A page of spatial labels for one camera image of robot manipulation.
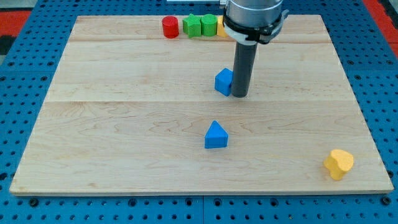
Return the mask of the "yellow block behind arm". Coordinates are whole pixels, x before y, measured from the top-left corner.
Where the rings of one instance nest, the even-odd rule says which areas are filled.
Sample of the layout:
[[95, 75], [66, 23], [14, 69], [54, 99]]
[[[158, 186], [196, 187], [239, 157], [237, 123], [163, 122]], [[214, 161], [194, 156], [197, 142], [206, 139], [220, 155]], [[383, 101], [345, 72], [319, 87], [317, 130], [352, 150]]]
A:
[[217, 31], [216, 31], [217, 36], [220, 37], [227, 37], [228, 34], [224, 30], [224, 24], [223, 24], [223, 16], [218, 16], [217, 17]]

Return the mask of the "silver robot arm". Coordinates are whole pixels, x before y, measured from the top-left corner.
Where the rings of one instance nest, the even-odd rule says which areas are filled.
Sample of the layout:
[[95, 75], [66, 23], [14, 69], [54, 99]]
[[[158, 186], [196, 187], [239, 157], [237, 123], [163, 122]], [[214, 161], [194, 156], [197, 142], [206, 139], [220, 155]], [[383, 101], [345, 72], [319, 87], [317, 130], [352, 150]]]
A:
[[268, 44], [279, 35], [289, 10], [283, 0], [226, 0], [224, 31], [239, 44]]

